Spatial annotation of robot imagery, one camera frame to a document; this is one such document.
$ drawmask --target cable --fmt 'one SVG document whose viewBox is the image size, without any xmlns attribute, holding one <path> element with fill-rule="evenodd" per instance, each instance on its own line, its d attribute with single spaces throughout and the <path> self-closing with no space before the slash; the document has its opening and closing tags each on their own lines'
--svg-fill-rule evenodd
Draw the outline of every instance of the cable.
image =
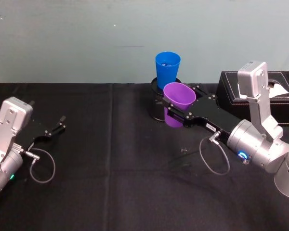
<svg viewBox="0 0 289 231">
<path fill-rule="evenodd" d="M 199 153 L 200 153 L 201 159 L 203 160 L 204 164 L 208 167 L 208 169 L 209 169 L 212 173 L 214 173 L 214 174 L 216 174 L 216 175 L 219 175 L 219 176 L 224 176 L 224 175 L 228 174 L 229 171 L 230 171 L 230 163 L 229 163 L 229 160 L 228 160 L 228 157 L 227 157 L 225 151 L 223 150 L 223 148 L 221 147 L 221 145 L 220 145 L 219 143 L 215 143 L 215 144 L 216 144 L 216 145 L 220 148 L 220 150 L 223 152 L 223 155 L 224 155 L 224 157 L 225 157 L 225 159 L 226 159 L 226 162 L 227 162 L 227 171 L 226 171 L 226 172 L 224 172 L 224 173 L 215 172 L 212 168 L 210 168 L 210 166 L 208 165 L 208 163 L 206 162 L 206 160 L 203 158 L 203 155 L 202 155 L 202 153 L 201 153 L 201 144 L 202 144 L 202 142 L 203 142 L 205 139 L 208 139 L 208 138 L 210 138 L 210 136 L 205 137 L 205 138 L 203 138 L 203 139 L 200 141 L 200 144 L 199 144 Z"/>
<path fill-rule="evenodd" d="M 46 154 L 50 157 L 50 159 L 52 160 L 52 162 L 53 162 L 53 174 L 52 174 L 52 176 L 51 176 L 48 180 L 40 181 L 40 180 L 37 180 L 37 179 L 33 176 L 33 174 L 32 174 L 32 168 L 33 168 L 33 166 L 34 166 L 34 164 L 35 164 L 35 162 L 36 162 L 36 159 L 34 159 L 33 162 L 32 162 L 32 164 L 31 164 L 31 166 L 30 166 L 30 170 L 29 170 L 31 178 L 32 178 L 35 182 L 40 183 L 40 184 L 46 184 L 46 183 L 50 182 L 50 181 L 54 178 L 54 175 L 55 175 L 55 172 L 56 172 L 56 164 L 55 164 L 55 162 L 54 162 L 54 159 L 53 159 L 52 155 L 50 155 L 49 152 L 47 152 L 47 151 L 45 151 L 45 150 L 43 150 L 43 149 L 40 149 L 40 148 L 31 148 L 31 150 L 36 150 L 36 151 L 40 151 L 40 152 L 46 153 Z"/>
</svg>

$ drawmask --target black tablecloth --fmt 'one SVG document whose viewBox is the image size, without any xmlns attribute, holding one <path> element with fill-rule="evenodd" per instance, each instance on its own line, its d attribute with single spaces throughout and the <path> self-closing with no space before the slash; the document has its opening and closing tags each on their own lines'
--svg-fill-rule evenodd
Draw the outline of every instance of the black tablecloth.
<svg viewBox="0 0 289 231">
<path fill-rule="evenodd" d="M 46 125 L 65 115 L 67 130 L 46 147 L 51 183 L 36 184 L 25 163 L 1 192 L 0 231 L 289 231 L 289 198 L 273 175 L 225 146 L 231 172 L 211 174 L 196 152 L 210 133 L 152 119 L 149 84 L 0 84 L 0 106 L 10 96 L 34 100 Z M 195 154 L 180 159 L 182 148 Z M 204 149 L 225 170 L 218 149 Z"/>
</svg>

